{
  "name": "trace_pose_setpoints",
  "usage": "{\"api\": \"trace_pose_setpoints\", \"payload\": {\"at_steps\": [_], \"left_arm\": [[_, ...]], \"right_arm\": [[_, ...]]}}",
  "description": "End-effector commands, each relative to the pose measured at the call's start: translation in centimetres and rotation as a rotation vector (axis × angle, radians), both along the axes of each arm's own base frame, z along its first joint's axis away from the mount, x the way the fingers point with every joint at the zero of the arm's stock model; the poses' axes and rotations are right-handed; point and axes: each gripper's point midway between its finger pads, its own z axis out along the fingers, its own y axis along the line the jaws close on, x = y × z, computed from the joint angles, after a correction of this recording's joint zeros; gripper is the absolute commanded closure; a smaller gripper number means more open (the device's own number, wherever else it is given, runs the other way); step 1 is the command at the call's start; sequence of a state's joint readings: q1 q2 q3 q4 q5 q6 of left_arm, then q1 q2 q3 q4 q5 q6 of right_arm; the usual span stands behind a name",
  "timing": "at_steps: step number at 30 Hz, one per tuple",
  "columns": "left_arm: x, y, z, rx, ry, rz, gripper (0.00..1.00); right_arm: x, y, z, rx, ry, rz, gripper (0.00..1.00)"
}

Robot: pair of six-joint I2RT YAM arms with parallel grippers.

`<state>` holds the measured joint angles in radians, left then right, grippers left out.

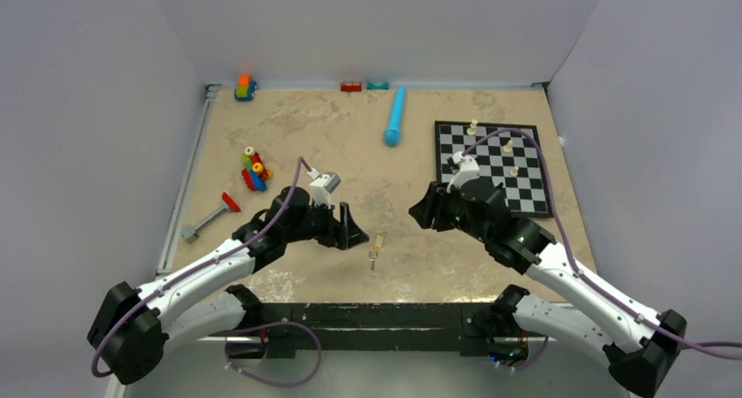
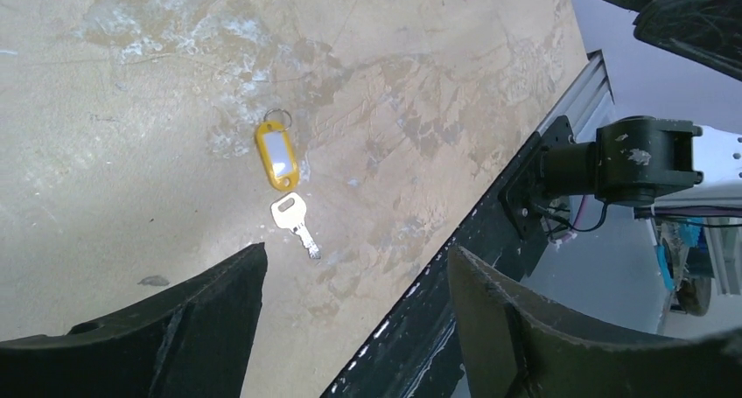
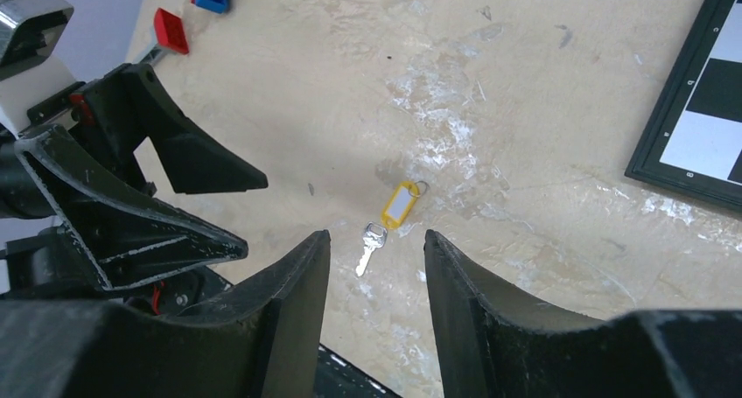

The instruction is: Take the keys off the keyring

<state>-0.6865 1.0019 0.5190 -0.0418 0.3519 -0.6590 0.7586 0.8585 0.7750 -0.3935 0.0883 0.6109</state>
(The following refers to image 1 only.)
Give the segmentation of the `yellow key tag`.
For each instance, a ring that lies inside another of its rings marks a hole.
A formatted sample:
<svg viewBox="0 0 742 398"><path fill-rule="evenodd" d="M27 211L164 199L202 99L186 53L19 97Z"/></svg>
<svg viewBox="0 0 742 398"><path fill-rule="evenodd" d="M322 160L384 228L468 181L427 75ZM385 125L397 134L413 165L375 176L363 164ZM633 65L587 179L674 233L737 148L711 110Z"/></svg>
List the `yellow key tag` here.
<svg viewBox="0 0 742 398"><path fill-rule="evenodd" d="M387 239L386 232L378 233L374 239L374 250L381 251L386 244L386 239Z"/></svg>

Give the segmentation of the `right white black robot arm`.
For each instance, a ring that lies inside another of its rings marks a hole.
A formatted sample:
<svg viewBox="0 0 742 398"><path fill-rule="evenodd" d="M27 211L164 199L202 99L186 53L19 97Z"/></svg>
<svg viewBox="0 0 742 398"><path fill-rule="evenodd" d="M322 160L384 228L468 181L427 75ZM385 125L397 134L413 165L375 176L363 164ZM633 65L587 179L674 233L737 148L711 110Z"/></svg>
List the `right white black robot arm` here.
<svg viewBox="0 0 742 398"><path fill-rule="evenodd" d="M607 368L624 389L653 397L680 354L687 321L676 311L657 311L620 292L568 256L565 244L531 219L510 211L505 190L486 178L461 187L430 183L409 209L422 229L457 229L479 241L500 265L554 290L570 309L525 293L494 306L493 327L518 328L569 344Z"/></svg>

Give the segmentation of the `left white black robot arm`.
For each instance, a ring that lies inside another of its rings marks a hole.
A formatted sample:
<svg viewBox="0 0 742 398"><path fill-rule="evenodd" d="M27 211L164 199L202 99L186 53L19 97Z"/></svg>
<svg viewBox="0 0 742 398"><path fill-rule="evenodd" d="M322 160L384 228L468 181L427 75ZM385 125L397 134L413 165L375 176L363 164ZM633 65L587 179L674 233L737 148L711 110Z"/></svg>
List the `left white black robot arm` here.
<svg viewBox="0 0 742 398"><path fill-rule="evenodd" d="M368 242L350 207L315 204L303 188L285 187L214 251L168 276L112 287L87 334L91 372L123 385L140 381L168 353L212 334L248 336L268 326L262 305L239 281L282 257L289 244L316 241L348 250Z"/></svg>

